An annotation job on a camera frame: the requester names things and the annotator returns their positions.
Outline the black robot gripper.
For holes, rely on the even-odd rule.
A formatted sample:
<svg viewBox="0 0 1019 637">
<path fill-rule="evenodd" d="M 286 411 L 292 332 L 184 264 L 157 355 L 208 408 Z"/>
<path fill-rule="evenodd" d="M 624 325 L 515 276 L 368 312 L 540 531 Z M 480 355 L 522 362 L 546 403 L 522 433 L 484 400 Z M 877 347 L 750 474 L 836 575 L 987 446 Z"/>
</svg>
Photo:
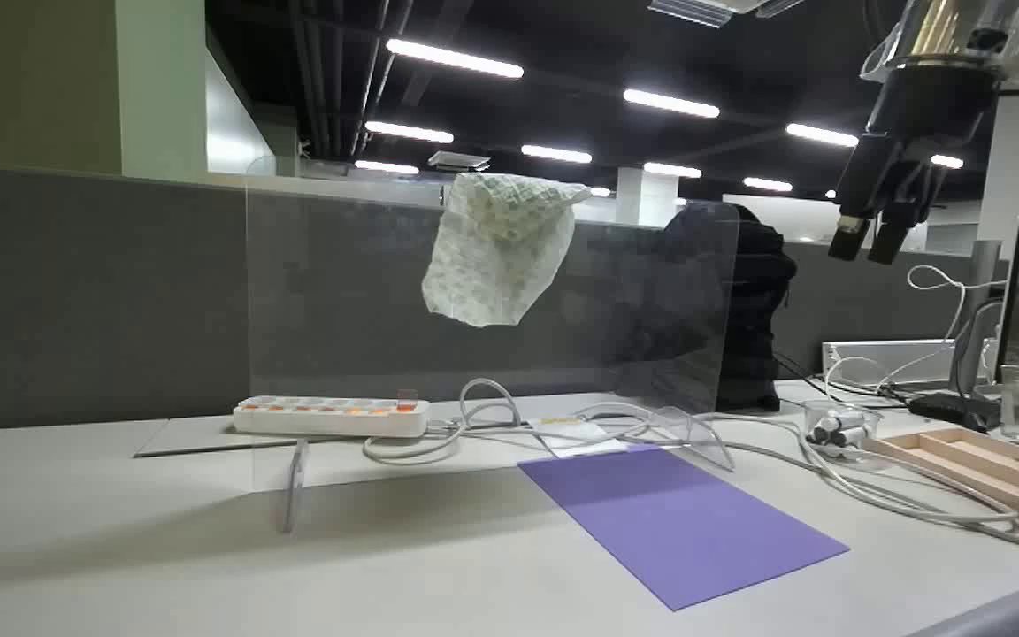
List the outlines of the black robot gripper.
<svg viewBox="0 0 1019 637">
<path fill-rule="evenodd" d="M 964 148 L 995 98 L 997 78 L 978 65 L 894 69 L 838 178 L 838 223 L 828 254 L 853 263 L 870 218 L 882 216 L 868 260 L 891 264 L 936 203 L 932 158 Z"/>
</svg>

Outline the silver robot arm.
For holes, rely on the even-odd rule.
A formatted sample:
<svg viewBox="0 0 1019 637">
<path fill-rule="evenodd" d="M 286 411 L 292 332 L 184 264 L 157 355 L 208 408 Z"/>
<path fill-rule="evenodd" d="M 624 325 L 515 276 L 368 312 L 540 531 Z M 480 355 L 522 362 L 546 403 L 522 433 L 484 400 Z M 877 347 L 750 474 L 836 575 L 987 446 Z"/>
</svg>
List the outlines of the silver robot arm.
<svg viewBox="0 0 1019 637">
<path fill-rule="evenodd" d="M 891 264 L 945 184 L 936 167 L 974 143 L 1002 98 L 1019 98 L 1019 0 L 905 0 L 865 58 L 877 98 L 836 184 L 833 260 Z"/>
</svg>

